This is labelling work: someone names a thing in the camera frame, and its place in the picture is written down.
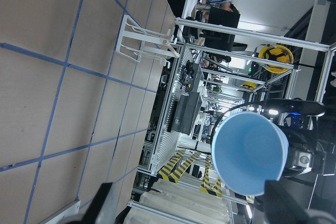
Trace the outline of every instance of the gray floor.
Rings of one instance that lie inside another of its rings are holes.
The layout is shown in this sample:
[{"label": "gray floor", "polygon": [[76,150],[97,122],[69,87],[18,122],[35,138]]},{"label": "gray floor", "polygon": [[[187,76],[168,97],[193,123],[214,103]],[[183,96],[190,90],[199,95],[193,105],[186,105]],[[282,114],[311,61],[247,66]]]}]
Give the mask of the gray floor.
[{"label": "gray floor", "polygon": [[130,198],[162,66],[114,53],[123,14],[166,32],[166,0],[1,0],[0,223],[38,223],[115,182]]}]

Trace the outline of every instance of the white wall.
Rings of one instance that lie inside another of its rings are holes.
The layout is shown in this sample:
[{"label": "white wall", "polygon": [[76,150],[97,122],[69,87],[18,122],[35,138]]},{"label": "white wall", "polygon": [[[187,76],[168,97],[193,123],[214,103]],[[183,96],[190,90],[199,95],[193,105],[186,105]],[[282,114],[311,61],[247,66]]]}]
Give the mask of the white wall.
[{"label": "white wall", "polygon": [[[235,0],[241,17],[238,28],[284,35],[313,5],[315,0]],[[248,44],[247,50],[264,44],[253,38],[236,36],[236,42]]]}]

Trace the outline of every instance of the metal rod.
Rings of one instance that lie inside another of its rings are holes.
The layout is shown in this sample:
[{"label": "metal rod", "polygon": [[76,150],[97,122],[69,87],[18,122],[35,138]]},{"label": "metal rod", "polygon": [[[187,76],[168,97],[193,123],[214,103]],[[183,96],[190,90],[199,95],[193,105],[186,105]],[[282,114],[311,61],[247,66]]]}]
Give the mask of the metal rod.
[{"label": "metal rod", "polygon": [[212,52],[214,54],[225,55],[225,56],[235,57],[235,58],[244,59],[244,60],[251,60],[251,61],[254,61],[254,62],[257,62],[257,63],[268,64],[268,65],[272,65],[272,66],[276,66],[276,67],[282,67],[282,68],[288,68],[288,69],[294,68],[294,66],[292,64],[283,63],[283,62],[280,62],[280,61],[274,61],[274,60],[267,60],[267,59],[252,57],[250,55],[243,55],[243,54],[239,54],[237,52],[222,51],[222,50],[209,48],[209,47],[203,47],[203,46],[199,46],[199,45],[195,45],[195,44],[187,44],[187,46],[189,48],[200,50],[200,51]]},{"label": "metal rod", "polygon": [[236,87],[236,86],[233,86],[233,85],[230,85],[230,84],[224,84],[224,83],[215,82],[215,81],[209,81],[209,80],[204,80],[204,82],[208,82],[208,83],[211,83],[211,84],[215,84],[215,85],[219,85],[219,86],[222,86],[222,87],[226,87],[228,89],[234,89],[234,90],[252,92],[252,90],[245,89],[245,88],[242,88],[242,87]]},{"label": "metal rod", "polygon": [[335,50],[336,50],[336,42],[330,45],[329,50],[332,51],[332,52],[335,52]]},{"label": "metal rod", "polygon": [[264,88],[264,87],[265,87],[264,84],[263,84],[263,85],[260,85],[260,86],[256,87],[255,89],[253,89],[253,92],[257,92],[259,89],[262,89],[262,88]]},{"label": "metal rod", "polygon": [[158,210],[156,208],[148,207],[148,206],[142,205],[140,203],[134,202],[133,200],[130,200],[128,202],[128,206],[129,207],[138,208],[138,209],[141,209],[141,210],[144,210],[144,211],[152,212],[153,214],[160,215],[160,216],[163,216],[163,217],[167,217],[167,218],[169,218],[171,220],[176,220],[176,221],[178,221],[180,223],[185,223],[185,224],[201,224],[198,221],[193,221],[193,220],[189,220],[189,219],[183,218],[181,216],[176,216],[176,215],[173,215],[173,214],[169,214],[167,212],[163,212],[163,211]]},{"label": "metal rod", "polygon": [[286,71],[286,72],[284,72],[282,74],[276,75],[273,78],[271,78],[268,81],[266,81],[265,85],[268,85],[268,84],[271,84],[271,83],[273,83],[273,82],[275,82],[277,80],[280,80],[282,77],[285,77],[285,76],[289,75],[290,73],[291,73],[291,71]]},{"label": "metal rod", "polygon": [[291,73],[289,81],[288,81],[288,88],[287,88],[287,91],[286,91],[285,99],[290,99],[291,96],[292,96],[293,87],[294,87],[297,72],[298,71],[296,69],[292,70],[292,73]]},{"label": "metal rod", "polygon": [[222,194],[222,198],[231,200],[231,201],[233,201],[235,203],[238,203],[238,204],[241,204],[241,205],[247,205],[248,204],[248,202],[246,200],[238,199],[238,198],[235,198],[235,197],[232,197],[232,196],[227,196],[227,195]]},{"label": "metal rod", "polygon": [[319,81],[319,85],[317,87],[316,96],[315,96],[315,101],[317,102],[322,102],[323,100],[324,91],[327,86],[328,74],[329,74],[330,67],[332,64],[333,55],[334,55],[334,52],[329,50],[326,53],[326,57],[324,58],[322,73],[320,76],[320,81]]},{"label": "metal rod", "polygon": [[329,50],[329,45],[320,44],[317,42],[299,40],[299,39],[292,39],[292,38],[287,38],[287,37],[278,36],[278,35],[263,34],[257,31],[249,31],[249,30],[243,30],[239,28],[231,28],[231,27],[226,27],[226,26],[221,26],[221,25],[213,25],[209,23],[202,23],[198,21],[181,19],[181,18],[176,18],[175,22],[178,25],[185,25],[185,26],[191,26],[191,27],[196,27],[200,29],[207,29],[211,31],[217,31],[220,33],[228,33],[228,34],[241,35],[241,36],[246,36],[246,37],[253,37],[256,39],[262,39],[262,40],[267,40],[267,41],[271,41],[275,43],[292,45],[296,47],[308,48],[308,49],[313,49],[317,51],[327,52]]},{"label": "metal rod", "polygon": [[221,68],[224,68],[225,70],[229,71],[229,72],[233,72],[233,70],[231,68],[228,68],[227,66],[223,65],[223,64],[220,64],[219,62],[217,61],[214,61],[213,59],[210,59],[209,57],[204,57],[205,60],[221,67]]},{"label": "metal rod", "polygon": [[216,74],[216,75],[219,75],[219,76],[228,76],[228,77],[231,77],[231,78],[237,79],[237,80],[252,81],[256,84],[265,84],[264,81],[252,80],[251,78],[236,76],[236,75],[231,74],[231,73],[223,73],[223,72],[218,72],[218,71],[209,70],[209,69],[205,69],[205,68],[202,68],[202,71],[206,72],[206,73]]}]

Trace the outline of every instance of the white metal frame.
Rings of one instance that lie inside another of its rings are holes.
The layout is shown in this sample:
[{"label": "white metal frame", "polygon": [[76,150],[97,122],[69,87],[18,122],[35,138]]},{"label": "white metal frame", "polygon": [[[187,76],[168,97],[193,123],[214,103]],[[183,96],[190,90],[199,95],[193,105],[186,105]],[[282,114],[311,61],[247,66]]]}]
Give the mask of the white metal frame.
[{"label": "white metal frame", "polygon": [[[144,29],[141,26],[139,26],[129,15],[124,15],[122,23],[121,23],[120,32],[118,35],[116,51],[120,53],[121,55],[137,63],[139,63],[141,61],[141,57],[144,56],[144,57],[152,58],[155,60],[159,60],[160,64],[162,65],[168,64],[168,68],[169,68],[170,63],[164,57],[178,58],[180,56],[172,46],[176,43],[177,39],[175,39],[174,42],[171,42],[170,39],[172,37],[170,33],[171,33],[170,29],[167,31],[166,34],[157,33],[155,31]],[[123,45],[122,41],[123,41],[123,38],[125,37],[141,41],[140,49],[135,49],[135,48]],[[170,51],[146,46],[145,45],[146,42],[154,43],[156,45],[166,46],[168,47]],[[132,51],[137,57],[133,58],[123,53],[121,51],[121,48],[125,48],[127,50]]]},{"label": "white metal frame", "polygon": [[[325,59],[322,67],[322,73],[320,76],[320,81],[319,81],[319,86],[316,92],[315,96],[315,101],[322,102],[323,100],[323,95],[324,91],[327,85],[327,79],[332,63],[332,58],[336,52],[336,43],[329,46],[325,44],[321,44],[318,42],[310,42],[310,41],[305,41],[305,40],[299,40],[299,39],[292,39],[292,38],[287,38],[283,36],[278,36],[278,35],[271,35],[271,34],[264,34],[264,33],[259,33],[256,31],[250,31],[250,30],[243,30],[243,29],[238,29],[238,28],[231,28],[231,27],[225,27],[221,25],[213,25],[213,24],[208,24],[208,23],[201,23],[193,20],[187,20],[187,19],[181,19],[181,18],[176,18],[175,19],[176,24],[178,25],[184,25],[184,26],[191,26],[195,28],[200,28],[200,29],[207,29],[211,31],[217,31],[220,33],[229,33],[233,35],[241,35],[245,37],[253,37],[256,39],[262,39],[262,40],[267,40],[270,42],[275,42],[275,43],[282,43],[286,45],[292,45],[296,47],[302,47],[302,48],[307,48],[307,49],[312,49],[316,51],[323,51],[325,52]],[[227,55],[231,57],[236,57],[240,59],[246,59],[246,60],[253,60],[258,63],[265,63],[277,67],[283,67],[292,70],[291,71],[291,77],[289,80],[289,85],[288,89],[286,92],[286,98],[290,98],[290,94],[292,93],[294,82],[295,82],[295,77],[297,74],[297,70],[294,70],[294,66],[291,64],[287,63],[282,63],[282,62],[277,62],[277,61],[271,61],[271,60],[266,60],[266,59],[261,59],[261,58],[256,58],[256,57],[251,57],[248,55],[243,55],[243,54],[238,54],[235,52],[228,52],[228,51],[221,51],[217,49],[212,49],[212,48],[206,48],[202,46],[197,46],[193,44],[187,44],[188,47],[196,49],[196,50],[201,50],[201,51],[208,51],[208,52],[213,52],[215,54],[220,54],[220,55]]]}]

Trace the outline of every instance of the metal rail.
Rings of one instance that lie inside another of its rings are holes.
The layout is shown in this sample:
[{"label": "metal rail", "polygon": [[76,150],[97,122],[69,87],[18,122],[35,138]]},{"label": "metal rail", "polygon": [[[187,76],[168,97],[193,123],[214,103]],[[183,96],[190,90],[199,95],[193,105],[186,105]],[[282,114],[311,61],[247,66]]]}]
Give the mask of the metal rail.
[{"label": "metal rail", "polygon": [[202,23],[198,21],[181,19],[181,18],[176,18],[175,22],[178,25],[191,26],[191,27],[196,27],[200,29],[207,29],[211,31],[217,31],[220,33],[228,33],[228,34],[241,35],[241,36],[246,36],[246,37],[253,37],[256,39],[262,39],[262,40],[267,40],[267,41],[271,41],[275,43],[292,45],[296,47],[308,48],[308,49],[313,49],[317,51],[327,52],[329,50],[329,45],[321,44],[318,42],[292,39],[292,38],[287,38],[287,37],[278,36],[278,35],[259,33],[257,31],[250,31],[250,30],[244,30],[244,29],[239,29],[239,28],[231,28],[231,27],[226,27],[226,26],[221,26],[221,25],[213,25],[209,23]]},{"label": "metal rail", "polygon": [[203,68],[202,71],[206,72],[206,73],[216,74],[218,76],[231,77],[233,79],[237,79],[237,80],[241,80],[241,81],[252,81],[252,82],[254,82],[256,84],[265,84],[264,81],[252,80],[251,78],[243,77],[243,76],[237,76],[237,75],[231,74],[231,73],[218,72],[218,71],[209,70],[209,69],[205,69],[205,68]]}]

